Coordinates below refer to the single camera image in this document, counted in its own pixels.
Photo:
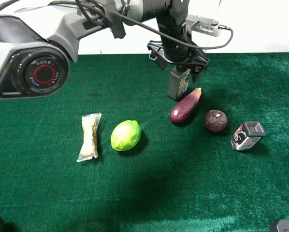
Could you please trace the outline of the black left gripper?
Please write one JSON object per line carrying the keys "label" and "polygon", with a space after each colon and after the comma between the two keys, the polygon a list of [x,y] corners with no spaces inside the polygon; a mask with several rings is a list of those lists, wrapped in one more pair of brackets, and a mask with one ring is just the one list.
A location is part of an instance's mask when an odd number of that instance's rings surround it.
{"label": "black left gripper", "polygon": [[150,58],[164,71],[168,64],[190,69],[192,82],[197,82],[203,70],[207,69],[210,59],[192,41],[186,25],[158,23],[161,41],[151,40],[147,44]]}

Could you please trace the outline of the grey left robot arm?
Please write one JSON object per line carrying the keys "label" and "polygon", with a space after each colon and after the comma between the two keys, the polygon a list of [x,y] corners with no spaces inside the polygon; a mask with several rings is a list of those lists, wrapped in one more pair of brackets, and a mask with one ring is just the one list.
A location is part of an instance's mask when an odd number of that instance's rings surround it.
{"label": "grey left robot arm", "polygon": [[76,62],[80,40],[109,29],[125,37],[125,25],[156,19],[161,41],[147,45],[161,69],[175,65],[196,80],[209,64],[191,38],[202,19],[184,0],[53,0],[45,7],[0,13],[0,100],[39,98],[57,92]]}

